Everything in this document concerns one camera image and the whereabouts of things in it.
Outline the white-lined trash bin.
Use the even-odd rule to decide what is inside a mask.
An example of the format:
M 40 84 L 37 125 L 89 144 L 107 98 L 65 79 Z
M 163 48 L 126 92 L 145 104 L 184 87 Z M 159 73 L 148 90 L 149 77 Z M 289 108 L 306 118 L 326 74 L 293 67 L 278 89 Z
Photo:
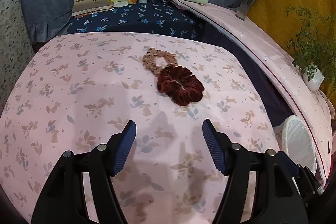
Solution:
M 313 174 L 317 171 L 316 149 L 309 130 L 303 120 L 291 115 L 273 128 L 280 150 L 296 164 L 307 166 Z

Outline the pink floral tablecloth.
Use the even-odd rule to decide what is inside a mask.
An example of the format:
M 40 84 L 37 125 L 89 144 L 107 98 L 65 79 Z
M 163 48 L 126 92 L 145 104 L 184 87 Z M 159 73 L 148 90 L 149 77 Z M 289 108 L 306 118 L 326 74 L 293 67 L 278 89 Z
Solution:
M 181 107 L 142 65 L 150 48 L 176 55 L 204 86 Z M 30 61 L 1 116 L 1 186 L 27 221 L 61 153 L 88 152 L 122 131 L 137 134 L 112 183 L 129 223 L 209 223 L 227 178 L 202 134 L 209 119 L 248 150 L 278 150 L 263 102 L 232 53 L 168 36 L 64 35 Z

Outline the potted green plant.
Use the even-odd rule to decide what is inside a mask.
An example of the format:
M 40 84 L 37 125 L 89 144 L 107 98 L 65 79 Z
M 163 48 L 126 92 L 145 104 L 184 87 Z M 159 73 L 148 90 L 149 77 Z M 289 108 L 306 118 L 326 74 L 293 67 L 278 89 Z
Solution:
M 323 75 L 323 82 L 335 92 L 335 15 L 321 15 L 316 9 L 290 5 L 286 15 L 295 15 L 301 25 L 295 37 L 286 44 L 293 52 L 292 64 L 308 82 Z

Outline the pink dotted bed cover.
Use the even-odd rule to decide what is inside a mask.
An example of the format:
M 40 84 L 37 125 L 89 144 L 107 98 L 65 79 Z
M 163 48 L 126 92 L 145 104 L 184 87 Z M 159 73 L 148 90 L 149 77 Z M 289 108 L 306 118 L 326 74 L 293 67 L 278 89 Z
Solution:
M 228 36 L 265 73 L 280 92 L 294 115 L 300 117 L 313 141 L 323 182 L 332 171 L 333 133 L 331 121 L 335 108 L 322 91 L 311 91 L 293 59 L 252 20 L 241 20 L 235 12 L 208 3 L 200 5 L 185 0 L 168 0 L 178 8 L 192 12 Z

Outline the dark red velvet scrunchie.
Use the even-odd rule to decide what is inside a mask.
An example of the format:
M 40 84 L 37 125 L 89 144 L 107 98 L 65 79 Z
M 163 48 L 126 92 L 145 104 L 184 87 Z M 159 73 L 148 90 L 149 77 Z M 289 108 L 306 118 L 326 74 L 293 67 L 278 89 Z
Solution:
M 165 67 L 157 78 L 157 89 L 179 106 L 201 101 L 205 90 L 197 77 L 181 66 Z

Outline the beige dotted scrunchie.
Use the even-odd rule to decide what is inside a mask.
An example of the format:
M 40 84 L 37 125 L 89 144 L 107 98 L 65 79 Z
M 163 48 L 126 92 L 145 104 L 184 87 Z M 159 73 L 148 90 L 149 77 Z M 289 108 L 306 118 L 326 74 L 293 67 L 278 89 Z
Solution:
M 176 67 L 178 62 L 173 53 L 149 48 L 142 58 L 142 65 L 158 76 L 165 67 Z

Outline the navy floral cloth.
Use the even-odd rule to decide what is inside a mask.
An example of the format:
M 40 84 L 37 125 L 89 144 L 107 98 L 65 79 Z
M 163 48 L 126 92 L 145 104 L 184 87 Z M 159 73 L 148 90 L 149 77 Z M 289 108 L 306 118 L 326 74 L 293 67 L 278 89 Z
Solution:
M 202 41 L 203 26 L 192 13 L 168 1 L 136 3 L 71 19 L 67 34 L 139 32 Z

